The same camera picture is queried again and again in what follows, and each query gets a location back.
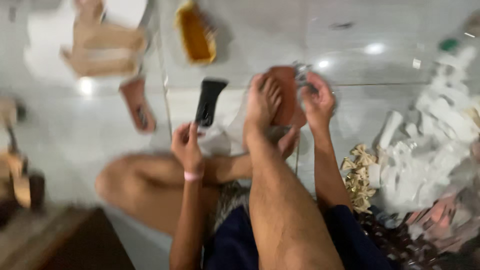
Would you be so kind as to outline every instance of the white tiled floor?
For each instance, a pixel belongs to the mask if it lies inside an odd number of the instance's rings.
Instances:
[[[217,28],[218,57],[212,65],[190,66],[173,25],[183,0],[151,0],[156,6],[150,9],[152,43],[144,69],[158,129],[148,136],[135,131],[115,80],[96,81],[86,95],[77,85],[34,78],[25,67],[28,14],[52,10],[59,1],[0,2],[0,94],[16,95],[27,106],[27,120],[15,130],[31,164],[46,173],[48,198],[87,204],[98,201],[94,178],[113,156],[168,147],[169,121],[175,127],[194,118],[206,76],[230,81],[220,96],[215,124],[233,141],[231,150],[239,152],[242,101],[251,76],[295,60],[313,64],[334,85],[338,108],[331,132],[340,162],[355,144],[371,143],[389,110],[407,109],[421,87],[412,83],[428,79],[438,42],[461,35],[464,19],[480,8],[478,0],[200,0]],[[9,19],[11,7],[17,8],[14,22]],[[480,89],[478,71],[476,60],[470,69],[472,90]],[[406,85],[387,85],[391,83]],[[307,126],[298,153],[288,162],[298,166],[298,176],[312,190],[312,135]],[[138,269],[166,268],[167,238],[117,211],[109,217]]]

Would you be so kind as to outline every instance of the leg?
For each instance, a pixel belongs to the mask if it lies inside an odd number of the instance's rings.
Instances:
[[[250,217],[264,269],[343,269],[310,194],[264,132],[278,107],[272,78],[255,76],[249,91],[244,140],[251,153]]]
[[[298,143],[299,134],[289,132],[277,149],[289,156]],[[215,156],[205,160],[203,207],[215,210],[218,184],[252,177],[249,155]],[[97,193],[146,225],[173,235],[180,214],[183,168],[173,156],[128,155],[111,162],[97,177]]]

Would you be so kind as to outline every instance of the hairy leg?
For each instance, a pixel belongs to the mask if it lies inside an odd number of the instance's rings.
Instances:
[[[260,265],[264,269],[342,269],[315,203],[266,140],[278,92],[271,77],[256,75],[244,125],[243,138],[253,164],[249,207]]]

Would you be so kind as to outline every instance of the brown fabric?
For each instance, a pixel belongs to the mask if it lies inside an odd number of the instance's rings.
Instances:
[[[145,79],[138,78],[120,86],[125,102],[130,110],[135,127],[138,131],[151,133],[156,122],[144,94]]]
[[[298,128],[305,125],[305,113],[297,102],[297,83],[292,66],[274,66],[267,74],[272,75],[280,84],[282,103],[272,121],[272,125],[294,124]]]

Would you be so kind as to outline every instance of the brown paper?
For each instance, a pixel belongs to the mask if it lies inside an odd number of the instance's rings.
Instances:
[[[73,52],[77,49],[130,49],[146,48],[142,28],[128,29],[112,24],[87,24],[76,21],[73,26]]]
[[[138,73],[137,59],[134,56],[116,59],[91,58],[88,53],[77,51],[72,54],[67,50],[61,51],[63,59],[79,75],[83,76],[111,76],[111,75],[135,75]]]

